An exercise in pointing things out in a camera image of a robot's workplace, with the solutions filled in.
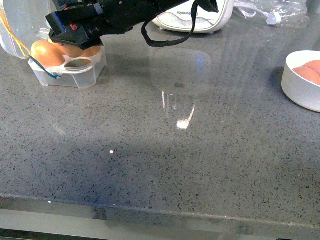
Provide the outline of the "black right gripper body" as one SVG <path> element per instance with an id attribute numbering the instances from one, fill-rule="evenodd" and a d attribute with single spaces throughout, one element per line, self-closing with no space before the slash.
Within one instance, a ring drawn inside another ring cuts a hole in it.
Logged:
<path id="1" fill-rule="evenodd" d="M 54 1 L 56 11 L 45 18 L 53 43 L 71 45 L 82 50 L 102 46 L 105 26 L 106 1 Z"/>

